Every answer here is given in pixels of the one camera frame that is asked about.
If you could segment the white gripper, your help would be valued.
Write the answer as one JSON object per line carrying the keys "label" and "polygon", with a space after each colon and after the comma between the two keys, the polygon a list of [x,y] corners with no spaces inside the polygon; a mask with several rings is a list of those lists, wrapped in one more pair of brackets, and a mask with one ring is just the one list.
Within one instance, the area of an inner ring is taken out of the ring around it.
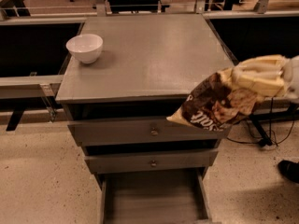
{"label": "white gripper", "polygon": [[283,70],[284,80],[282,78],[267,79],[249,75],[233,75],[233,82],[239,87],[266,97],[281,97],[285,94],[285,97],[292,103],[299,104],[299,56],[291,59],[282,55],[260,56],[239,63],[235,70],[261,76],[280,76]]}

